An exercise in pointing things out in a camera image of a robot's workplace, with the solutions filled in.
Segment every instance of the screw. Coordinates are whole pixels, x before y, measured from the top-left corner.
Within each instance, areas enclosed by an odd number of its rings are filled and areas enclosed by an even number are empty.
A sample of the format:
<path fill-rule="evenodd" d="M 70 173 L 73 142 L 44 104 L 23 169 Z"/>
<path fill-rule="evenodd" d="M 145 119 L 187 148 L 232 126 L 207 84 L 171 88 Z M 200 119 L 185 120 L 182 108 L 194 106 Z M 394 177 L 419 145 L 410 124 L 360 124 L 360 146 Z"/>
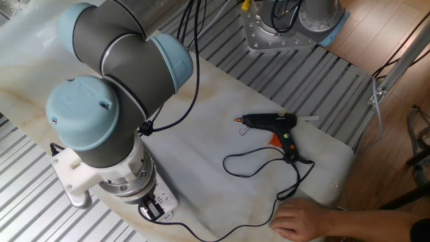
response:
<path fill-rule="evenodd" d="M 105 109 L 109 109 L 109 104 L 107 103 L 101 103 L 100 106 L 102 106 Z"/>

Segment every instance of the corrugated metal floor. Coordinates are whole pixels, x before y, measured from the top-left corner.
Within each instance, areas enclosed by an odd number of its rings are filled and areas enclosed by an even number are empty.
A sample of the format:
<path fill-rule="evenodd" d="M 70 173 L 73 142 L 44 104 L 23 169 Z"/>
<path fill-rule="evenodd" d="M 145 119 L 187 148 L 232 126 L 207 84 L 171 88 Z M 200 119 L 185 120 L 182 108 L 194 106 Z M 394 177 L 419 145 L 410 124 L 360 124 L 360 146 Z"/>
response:
<path fill-rule="evenodd" d="M 208 1 L 206 23 L 223 4 Z M 374 115 L 370 76 L 320 47 L 250 53 L 239 11 L 231 1 L 199 39 L 200 56 L 297 115 L 318 115 L 311 124 L 354 147 Z M 161 30 L 175 33 L 180 16 Z M 190 21 L 185 43 L 193 26 Z M 88 210 L 72 207 L 50 156 L 5 117 L 0 125 L 0 241 L 145 241 L 95 196 Z"/>

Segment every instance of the light blue joint cap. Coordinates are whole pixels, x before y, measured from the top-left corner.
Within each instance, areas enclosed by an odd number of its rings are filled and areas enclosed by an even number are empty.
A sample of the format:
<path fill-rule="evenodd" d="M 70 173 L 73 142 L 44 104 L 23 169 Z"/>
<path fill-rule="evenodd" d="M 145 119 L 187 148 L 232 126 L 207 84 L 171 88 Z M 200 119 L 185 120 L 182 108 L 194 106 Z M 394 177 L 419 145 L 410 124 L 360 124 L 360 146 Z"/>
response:
<path fill-rule="evenodd" d="M 58 37 L 60 37 L 62 44 L 67 50 L 75 56 L 75 49 L 73 49 L 73 32 L 75 31 L 76 21 L 85 9 L 93 6 L 94 5 L 89 3 L 77 3 L 66 9 L 61 14 L 60 20 L 58 21 Z"/>
<path fill-rule="evenodd" d="M 159 34 L 151 40 L 163 55 L 177 93 L 179 88 L 193 75 L 193 60 L 187 49 L 169 34 Z"/>
<path fill-rule="evenodd" d="M 350 13 L 348 10 L 345 10 L 345 13 L 343 14 L 343 17 L 341 18 L 341 21 L 337 24 L 336 28 L 331 32 L 327 38 L 325 38 L 323 41 L 321 41 L 319 44 L 325 47 L 329 47 L 331 43 L 335 40 L 336 36 L 339 34 L 339 32 L 342 30 L 343 26 L 348 20 Z"/>
<path fill-rule="evenodd" d="M 119 116 L 115 91 L 92 76 L 61 83 L 46 102 L 49 123 L 61 141 L 76 151 L 88 151 L 108 139 Z"/>

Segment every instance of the human hand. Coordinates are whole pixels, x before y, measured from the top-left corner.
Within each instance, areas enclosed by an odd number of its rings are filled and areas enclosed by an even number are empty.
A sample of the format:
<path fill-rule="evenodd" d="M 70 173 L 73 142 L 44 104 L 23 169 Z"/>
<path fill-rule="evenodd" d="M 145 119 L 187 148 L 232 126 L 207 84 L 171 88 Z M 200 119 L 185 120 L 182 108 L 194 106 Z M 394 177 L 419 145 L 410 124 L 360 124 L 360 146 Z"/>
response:
<path fill-rule="evenodd" d="M 331 213 L 307 199 L 290 200 L 279 206 L 269 228 L 294 242 L 311 241 L 327 235 L 332 225 Z"/>

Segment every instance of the yellow tag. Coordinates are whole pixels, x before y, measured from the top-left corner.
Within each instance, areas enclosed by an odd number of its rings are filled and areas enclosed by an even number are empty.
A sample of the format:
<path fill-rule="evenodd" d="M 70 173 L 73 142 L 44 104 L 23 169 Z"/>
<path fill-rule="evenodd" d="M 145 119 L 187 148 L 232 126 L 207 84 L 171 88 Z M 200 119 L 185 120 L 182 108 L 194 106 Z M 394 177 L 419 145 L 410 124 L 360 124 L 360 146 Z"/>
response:
<path fill-rule="evenodd" d="M 250 1 L 250 0 L 245 0 L 245 1 L 242 3 L 242 9 L 243 9 L 243 10 L 248 10 L 248 9 L 249 9 L 249 1 Z"/>

